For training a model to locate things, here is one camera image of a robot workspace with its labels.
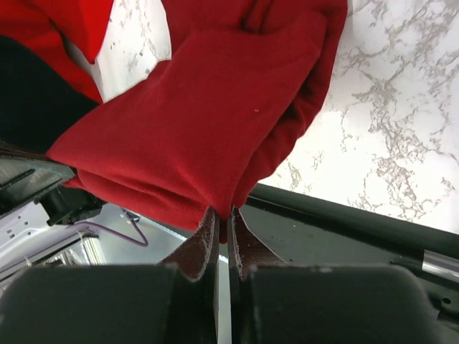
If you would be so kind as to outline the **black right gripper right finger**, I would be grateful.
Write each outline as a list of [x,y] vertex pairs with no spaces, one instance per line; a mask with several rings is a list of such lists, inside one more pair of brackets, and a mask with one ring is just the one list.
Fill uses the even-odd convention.
[[289,265],[248,228],[229,224],[234,343],[441,343],[426,292],[388,265]]

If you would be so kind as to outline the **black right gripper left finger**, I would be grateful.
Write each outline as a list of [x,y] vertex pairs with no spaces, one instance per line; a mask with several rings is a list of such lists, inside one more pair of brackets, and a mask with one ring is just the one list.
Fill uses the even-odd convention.
[[215,343],[219,218],[158,264],[35,267],[1,297],[3,343]]

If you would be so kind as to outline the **dark red t shirt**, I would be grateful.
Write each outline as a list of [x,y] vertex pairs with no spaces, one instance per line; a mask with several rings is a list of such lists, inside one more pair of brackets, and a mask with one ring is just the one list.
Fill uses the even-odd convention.
[[165,1],[171,59],[63,133],[71,187],[196,229],[227,218],[320,111],[345,1]]

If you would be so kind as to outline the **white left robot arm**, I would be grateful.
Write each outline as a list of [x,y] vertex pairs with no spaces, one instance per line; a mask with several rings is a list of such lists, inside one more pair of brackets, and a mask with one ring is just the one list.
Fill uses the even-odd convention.
[[104,205],[91,193],[65,188],[75,174],[43,155],[1,144],[2,282],[97,236],[73,226],[100,214]]

